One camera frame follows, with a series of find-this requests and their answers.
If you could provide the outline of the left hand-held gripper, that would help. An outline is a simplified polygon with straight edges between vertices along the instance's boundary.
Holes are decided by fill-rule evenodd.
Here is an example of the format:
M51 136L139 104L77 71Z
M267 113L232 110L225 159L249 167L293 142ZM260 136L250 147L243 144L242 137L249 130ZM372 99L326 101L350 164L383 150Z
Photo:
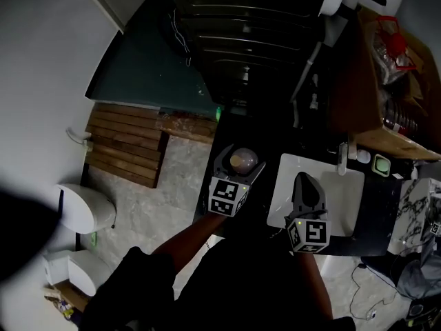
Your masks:
M234 144L224 148L214 160L213 177L209 185L207 211L226 217L234 217L244 205L249 187L255 182L266 166L262 162L247 174L232 177L230 163Z

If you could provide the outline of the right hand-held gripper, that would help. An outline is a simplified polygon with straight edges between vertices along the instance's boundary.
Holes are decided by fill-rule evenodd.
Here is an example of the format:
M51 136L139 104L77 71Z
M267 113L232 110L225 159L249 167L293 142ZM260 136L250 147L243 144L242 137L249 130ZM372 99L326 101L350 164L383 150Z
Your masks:
M294 180L292 203L293 209L285 217L291 251L320 252L329 245L331 233L325 191L315 178L299 172Z

